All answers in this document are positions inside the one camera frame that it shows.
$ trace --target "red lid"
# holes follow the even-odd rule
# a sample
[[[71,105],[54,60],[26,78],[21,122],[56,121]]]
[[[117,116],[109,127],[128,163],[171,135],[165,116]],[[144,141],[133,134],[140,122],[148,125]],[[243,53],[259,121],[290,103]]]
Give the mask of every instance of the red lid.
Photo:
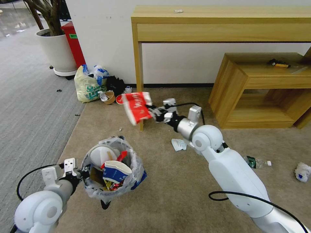
[[[116,97],[116,102],[117,102],[117,104],[120,104],[120,105],[123,104],[122,95],[118,95],[118,96]]]

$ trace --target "blue and white paper cup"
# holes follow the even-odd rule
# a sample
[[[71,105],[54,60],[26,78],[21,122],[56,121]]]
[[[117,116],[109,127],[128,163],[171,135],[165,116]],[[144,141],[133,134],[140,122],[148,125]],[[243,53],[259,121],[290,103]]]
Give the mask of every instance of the blue and white paper cup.
[[[106,161],[103,169],[103,179],[119,184],[131,173],[132,170],[122,162]]]

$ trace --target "white wall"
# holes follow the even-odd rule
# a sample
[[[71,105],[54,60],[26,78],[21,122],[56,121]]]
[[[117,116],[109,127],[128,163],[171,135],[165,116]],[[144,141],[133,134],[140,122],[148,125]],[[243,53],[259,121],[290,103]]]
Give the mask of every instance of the white wall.
[[[88,66],[136,83],[131,14],[136,5],[311,5],[310,0],[66,0]],[[225,52],[298,52],[311,44],[143,44],[144,83],[213,83]]]

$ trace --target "trash can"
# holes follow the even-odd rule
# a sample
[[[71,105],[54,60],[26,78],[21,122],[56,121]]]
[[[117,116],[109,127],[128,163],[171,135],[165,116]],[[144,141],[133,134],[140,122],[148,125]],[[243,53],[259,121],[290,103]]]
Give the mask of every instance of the trash can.
[[[113,190],[107,190],[104,188],[102,174],[105,172],[105,168],[99,168],[92,163],[91,152],[101,146],[108,146],[113,150],[127,151],[127,156],[122,160],[131,170],[132,173],[128,175],[122,185]],[[84,188],[91,198],[96,198],[101,201],[103,209],[107,209],[110,201],[117,196],[120,196],[126,192],[134,190],[146,177],[147,173],[143,167],[141,158],[136,155],[136,152],[124,140],[123,136],[112,137],[100,141],[94,146],[84,157],[82,164],[82,170],[89,172],[89,177],[83,178]]]
[[[69,22],[62,26],[62,29],[64,30],[72,55],[74,56],[75,63],[77,64],[77,68],[79,68],[81,65],[85,64],[84,56],[78,41],[77,34],[75,33],[75,28],[72,22]]]

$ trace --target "baseboard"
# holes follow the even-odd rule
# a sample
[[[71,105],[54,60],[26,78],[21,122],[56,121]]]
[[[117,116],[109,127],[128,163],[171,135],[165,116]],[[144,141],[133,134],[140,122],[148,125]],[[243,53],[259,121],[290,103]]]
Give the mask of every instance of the baseboard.
[[[136,84],[126,84],[127,86],[136,88]],[[213,87],[213,83],[150,83],[144,84],[146,88],[173,88],[173,87]]]

